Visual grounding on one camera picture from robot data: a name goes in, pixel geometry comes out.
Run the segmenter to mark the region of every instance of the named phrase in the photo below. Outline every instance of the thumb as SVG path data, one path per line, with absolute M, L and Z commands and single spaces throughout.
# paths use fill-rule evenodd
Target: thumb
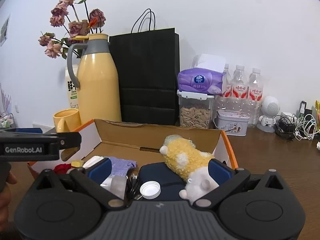
M 11 172 L 9 172 L 9 175 L 7 177 L 7 182 L 9 184 L 16 184 L 18 182 L 16 176 L 14 176 Z

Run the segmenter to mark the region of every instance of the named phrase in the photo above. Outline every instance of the red and white bottle label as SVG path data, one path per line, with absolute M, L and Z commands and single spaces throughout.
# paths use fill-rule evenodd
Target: red and white bottle label
M 234 85 L 232 87 L 233 98 L 247 98 L 248 87 L 246 85 Z
M 232 92 L 231 89 L 232 89 L 232 86 L 231 85 L 227 85 L 226 91 L 221 96 L 224 97 L 224 98 L 231 97 L 231 92 Z
M 251 100 L 261 101 L 262 98 L 262 88 L 249 87 L 249 96 Z

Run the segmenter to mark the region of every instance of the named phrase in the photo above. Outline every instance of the yellow mug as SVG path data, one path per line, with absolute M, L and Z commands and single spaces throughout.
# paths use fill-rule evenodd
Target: yellow mug
M 65 109 L 53 115 L 56 132 L 71 132 L 81 125 L 79 110 Z

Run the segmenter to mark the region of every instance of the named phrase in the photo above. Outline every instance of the nuts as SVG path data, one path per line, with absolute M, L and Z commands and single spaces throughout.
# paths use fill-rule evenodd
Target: nuts
M 180 126 L 208 128 L 211 111 L 196 107 L 182 107 L 180 109 Z

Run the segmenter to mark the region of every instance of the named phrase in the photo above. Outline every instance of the brown tabletop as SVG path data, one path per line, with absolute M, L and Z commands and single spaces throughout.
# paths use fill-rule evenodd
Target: brown tabletop
M 251 173 L 276 169 L 306 213 L 299 240 L 320 239 L 320 151 L 318 140 L 289 141 L 274 133 L 248 128 L 245 137 L 228 136 L 239 167 Z

